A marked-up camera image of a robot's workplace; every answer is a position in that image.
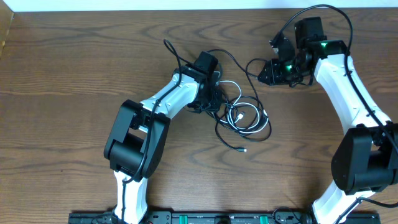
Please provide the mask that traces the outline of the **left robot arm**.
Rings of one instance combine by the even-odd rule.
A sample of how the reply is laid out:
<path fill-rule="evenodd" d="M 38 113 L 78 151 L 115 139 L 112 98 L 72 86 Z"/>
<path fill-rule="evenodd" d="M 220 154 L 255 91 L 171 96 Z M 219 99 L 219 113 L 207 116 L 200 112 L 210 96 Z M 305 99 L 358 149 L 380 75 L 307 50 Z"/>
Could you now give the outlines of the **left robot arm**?
<path fill-rule="evenodd" d="M 193 113 L 219 111 L 217 65 L 214 55 L 202 52 L 195 62 L 176 68 L 171 81 L 151 98 L 121 105 L 104 147 L 118 186 L 113 223 L 143 221 L 147 183 L 160 163 L 173 117 L 184 107 Z"/>

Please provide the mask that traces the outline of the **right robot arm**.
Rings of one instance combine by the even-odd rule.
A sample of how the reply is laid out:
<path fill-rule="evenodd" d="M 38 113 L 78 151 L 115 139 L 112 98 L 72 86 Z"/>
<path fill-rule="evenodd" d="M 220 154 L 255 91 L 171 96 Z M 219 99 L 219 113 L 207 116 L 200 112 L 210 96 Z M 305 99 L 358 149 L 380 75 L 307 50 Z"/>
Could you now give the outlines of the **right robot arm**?
<path fill-rule="evenodd" d="M 332 161 L 332 182 L 301 223 L 346 223 L 361 203 L 397 183 L 397 124 L 374 102 L 354 67 L 348 44 L 330 40 L 319 17 L 295 23 L 295 41 L 282 32 L 271 40 L 277 58 L 259 81 L 296 86 L 309 77 L 326 91 L 343 127 Z"/>

